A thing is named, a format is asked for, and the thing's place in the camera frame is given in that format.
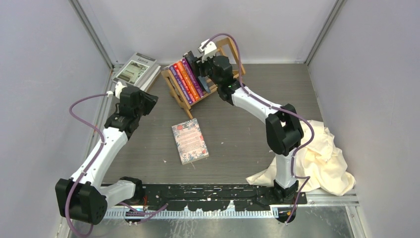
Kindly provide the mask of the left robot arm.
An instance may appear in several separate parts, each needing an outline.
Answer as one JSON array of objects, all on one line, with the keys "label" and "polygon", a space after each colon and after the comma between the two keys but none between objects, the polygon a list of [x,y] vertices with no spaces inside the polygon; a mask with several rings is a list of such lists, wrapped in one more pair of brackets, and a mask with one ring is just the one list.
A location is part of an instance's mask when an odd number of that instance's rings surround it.
[{"label": "left robot arm", "polygon": [[73,108],[70,114],[83,124],[94,129],[99,140],[80,168],[69,179],[61,178],[55,185],[59,212],[68,222],[73,220],[97,225],[108,208],[125,200],[140,204],[145,197],[142,181],[122,177],[118,182],[102,188],[103,179],[118,152],[139,126],[141,117],[148,115],[158,102],[158,96],[135,86],[118,84],[114,91],[102,93],[103,97],[116,97],[115,112],[108,117],[103,130],[78,117]]}]

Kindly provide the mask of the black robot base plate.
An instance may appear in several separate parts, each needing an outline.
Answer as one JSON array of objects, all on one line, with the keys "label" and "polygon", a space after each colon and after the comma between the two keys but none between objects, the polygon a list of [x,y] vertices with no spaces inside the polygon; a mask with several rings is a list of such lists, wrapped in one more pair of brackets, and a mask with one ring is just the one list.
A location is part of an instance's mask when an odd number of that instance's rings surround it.
[{"label": "black robot base plate", "polygon": [[167,211],[224,211],[230,203],[235,211],[268,211],[272,205],[305,204],[298,194],[296,181],[290,188],[249,184],[143,184],[138,195],[126,199],[128,205],[146,205],[157,210],[166,205]]}]

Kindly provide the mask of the floral Louisa May Alcott book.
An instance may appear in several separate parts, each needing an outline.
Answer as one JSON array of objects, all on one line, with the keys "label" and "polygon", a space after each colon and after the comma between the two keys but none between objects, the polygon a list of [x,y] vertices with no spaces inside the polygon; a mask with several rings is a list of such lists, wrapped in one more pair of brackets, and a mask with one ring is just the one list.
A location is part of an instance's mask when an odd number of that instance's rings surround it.
[{"label": "floral Louisa May Alcott book", "polygon": [[185,165],[209,157],[198,120],[196,118],[171,127],[181,164]]}]

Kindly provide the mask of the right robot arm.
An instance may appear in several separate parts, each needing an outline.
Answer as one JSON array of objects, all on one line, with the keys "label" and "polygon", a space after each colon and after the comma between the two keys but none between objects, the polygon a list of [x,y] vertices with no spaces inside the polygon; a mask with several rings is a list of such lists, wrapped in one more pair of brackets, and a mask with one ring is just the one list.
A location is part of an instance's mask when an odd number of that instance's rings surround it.
[{"label": "right robot arm", "polygon": [[217,86],[223,101],[248,111],[265,124],[267,144],[275,153],[274,194],[278,202],[288,203],[298,190],[294,155],[304,136],[295,108],[274,104],[253,93],[235,75],[226,56],[203,59],[189,51],[184,58],[194,76],[208,77]]}]

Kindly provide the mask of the blue Nineteen Eighty-Four book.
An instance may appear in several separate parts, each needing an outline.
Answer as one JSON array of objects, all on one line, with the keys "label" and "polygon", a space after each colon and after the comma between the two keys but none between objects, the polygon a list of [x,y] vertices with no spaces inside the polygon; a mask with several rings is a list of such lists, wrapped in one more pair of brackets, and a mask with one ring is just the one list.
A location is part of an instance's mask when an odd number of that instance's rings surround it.
[{"label": "blue Nineteen Eighty-Four book", "polygon": [[211,92],[211,90],[210,90],[210,88],[208,86],[207,80],[204,77],[199,76],[196,79],[199,82],[200,87],[201,87],[202,90],[204,90],[206,93],[210,93]]}]

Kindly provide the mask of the magenta paperback book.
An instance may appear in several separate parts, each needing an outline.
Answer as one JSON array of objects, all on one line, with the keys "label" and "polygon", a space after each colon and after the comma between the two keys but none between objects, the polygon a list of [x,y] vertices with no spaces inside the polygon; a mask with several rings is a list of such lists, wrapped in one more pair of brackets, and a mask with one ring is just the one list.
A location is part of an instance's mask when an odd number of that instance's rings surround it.
[{"label": "magenta paperback book", "polygon": [[197,94],[199,95],[199,98],[202,98],[204,96],[203,91],[200,88],[196,77],[193,75],[191,67],[189,66],[189,64],[188,64],[188,62],[185,58],[183,58],[181,61],[182,61],[182,64],[183,64],[189,78],[190,78],[190,81],[192,82]]}]

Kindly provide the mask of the orange 78-Storey Treehouse book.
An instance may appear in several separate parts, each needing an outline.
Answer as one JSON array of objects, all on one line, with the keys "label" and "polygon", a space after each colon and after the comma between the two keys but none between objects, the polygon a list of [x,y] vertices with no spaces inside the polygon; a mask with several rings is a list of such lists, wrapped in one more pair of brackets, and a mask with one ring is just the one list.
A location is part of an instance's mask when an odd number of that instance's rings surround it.
[{"label": "orange 78-Storey Treehouse book", "polygon": [[197,100],[199,99],[199,95],[197,94],[197,92],[196,92],[196,90],[195,90],[195,88],[194,88],[194,86],[193,86],[192,82],[190,81],[190,78],[189,78],[189,76],[188,76],[188,74],[187,74],[187,73],[186,73],[186,76],[187,76],[187,84],[188,84],[188,86],[189,86],[189,88],[190,88],[191,92],[193,93],[193,95],[194,95],[194,97],[195,97],[195,101],[197,101]]}]

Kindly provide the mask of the red Treehouse book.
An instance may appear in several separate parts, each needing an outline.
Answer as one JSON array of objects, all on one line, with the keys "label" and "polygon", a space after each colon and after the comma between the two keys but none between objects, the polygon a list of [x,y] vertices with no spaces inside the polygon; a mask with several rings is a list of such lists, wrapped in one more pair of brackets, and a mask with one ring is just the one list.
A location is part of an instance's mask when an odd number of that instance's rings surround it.
[{"label": "red Treehouse book", "polygon": [[187,98],[188,104],[191,105],[195,102],[195,97],[187,84],[186,71],[183,69],[183,66],[181,65],[180,61],[173,64],[173,69],[173,74],[179,78],[179,85]]}]

